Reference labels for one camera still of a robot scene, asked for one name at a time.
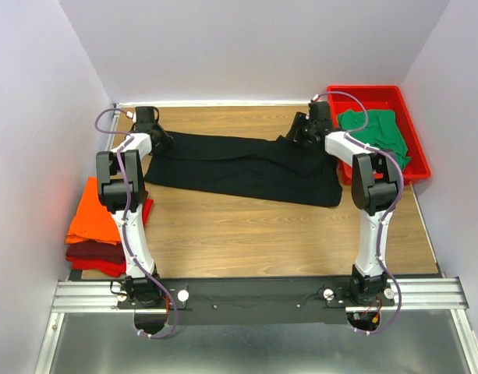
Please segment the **black t shirt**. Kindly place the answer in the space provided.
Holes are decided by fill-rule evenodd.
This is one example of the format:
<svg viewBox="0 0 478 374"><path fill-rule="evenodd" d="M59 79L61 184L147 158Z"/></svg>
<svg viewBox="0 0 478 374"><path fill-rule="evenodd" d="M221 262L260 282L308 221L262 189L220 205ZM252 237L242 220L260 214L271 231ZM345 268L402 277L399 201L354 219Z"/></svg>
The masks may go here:
<svg viewBox="0 0 478 374"><path fill-rule="evenodd" d="M323 150L283 136L270 141L174 132L172 137L165 152L153 155L146 182L310 206L341 202L337 162Z"/></svg>

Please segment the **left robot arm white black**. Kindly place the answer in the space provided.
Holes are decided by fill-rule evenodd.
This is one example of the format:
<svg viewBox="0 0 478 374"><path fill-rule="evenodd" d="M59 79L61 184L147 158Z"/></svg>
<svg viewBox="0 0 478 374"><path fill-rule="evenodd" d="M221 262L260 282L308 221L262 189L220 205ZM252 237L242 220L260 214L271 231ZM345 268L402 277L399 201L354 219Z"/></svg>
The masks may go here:
<svg viewBox="0 0 478 374"><path fill-rule="evenodd" d="M132 128L129 131L101 129L99 121L109 112L124 114L133 122ZM124 137L117 147L96 155L98 199L115 222L126 261L126 277L122 282L124 290L118 296L148 309L156 308L162 302L168 307L175 304L170 292L160 281L143 225L147 189L142 160L166 150L173 140L161 127L159 118L157 108L139 106L133 113L120 108L108 108L94 121L94 128L98 132Z"/></svg>

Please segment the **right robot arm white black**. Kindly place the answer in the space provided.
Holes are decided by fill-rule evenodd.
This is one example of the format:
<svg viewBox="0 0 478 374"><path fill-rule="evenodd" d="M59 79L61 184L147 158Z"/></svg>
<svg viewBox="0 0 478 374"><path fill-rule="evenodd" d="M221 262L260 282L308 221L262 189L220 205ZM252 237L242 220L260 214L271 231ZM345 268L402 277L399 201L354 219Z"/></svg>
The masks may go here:
<svg viewBox="0 0 478 374"><path fill-rule="evenodd" d="M365 305L387 288L385 252L388 226L403 193L401 168L391 151L357 140L335 128L326 101L313 99L296 113L287 138L308 149L322 149L352 166L351 195L360 213L359 251L349 278L348 298Z"/></svg>

